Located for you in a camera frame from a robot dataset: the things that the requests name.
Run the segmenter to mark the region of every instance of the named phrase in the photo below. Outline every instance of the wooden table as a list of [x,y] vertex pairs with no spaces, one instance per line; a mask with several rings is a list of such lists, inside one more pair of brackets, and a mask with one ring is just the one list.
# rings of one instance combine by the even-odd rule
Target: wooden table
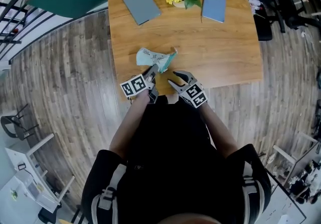
[[226,0],[225,22],[201,18],[197,6],[185,10],[154,0],[162,14],[138,26],[123,0],[108,0],[112,50],[118,83],[140,74],[136,53],[146,47],[178,55],[169,70],[156,77],[159,94],[173,93],[167,79],[180,80],[173,70],[186,70],[204,87],[262,79],[262,59],[248,0]]

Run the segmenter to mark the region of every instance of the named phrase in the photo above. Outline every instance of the black shirt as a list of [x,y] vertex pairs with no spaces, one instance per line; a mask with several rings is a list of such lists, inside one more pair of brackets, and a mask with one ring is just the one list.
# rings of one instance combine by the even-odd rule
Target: black shirt
[[[98,153],[83,191],[83,211],[91,222],[93,197],[108,186],[113,171],[123,163],[127,169],[117,188],[119,224],[158,223],[185,212],[239,223],[244,212],[244,161],[268,191],[268,203],[270,182],[252,145],[224,159],[211,145],[195,109],[185,103],[148,105],[127,163],[110,151]],[[104,210],[97,210],[97,216],[99,223],[110,223]]]

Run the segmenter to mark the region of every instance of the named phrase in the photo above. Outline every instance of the gray notebook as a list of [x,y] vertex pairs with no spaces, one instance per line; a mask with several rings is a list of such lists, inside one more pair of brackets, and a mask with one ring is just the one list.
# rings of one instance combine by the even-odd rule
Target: gray notebook
[[141,25],[157,16],[161,11],[153,0],[123,0],[134,17],[136,23]]
[[226,0],[203,0],[202,16],[223,23]]

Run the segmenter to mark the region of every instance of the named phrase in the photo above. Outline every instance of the flower pot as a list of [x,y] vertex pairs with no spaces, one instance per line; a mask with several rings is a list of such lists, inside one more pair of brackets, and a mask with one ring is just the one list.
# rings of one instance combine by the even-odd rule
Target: flower pot
[[184,3],[184,0],[176,3],[176,2],[173,2],[173,5],[177,8],[185,8],[185,3]]

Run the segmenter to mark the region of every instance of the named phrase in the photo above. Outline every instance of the crumpled paper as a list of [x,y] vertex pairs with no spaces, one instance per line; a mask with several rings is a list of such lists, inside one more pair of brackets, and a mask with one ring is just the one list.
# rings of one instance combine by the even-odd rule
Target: crumpled paper
[[152,52],[146,48],[140,48],[140,50],[136,54],[136,63],[138,66],[148,65],[153,66],[154,64],[158,65],[158,71],[163,73],[167,71],[168,66],[171,61],[177,55],[177,50],[175,48],[175,52],[172,54],[163,54]]

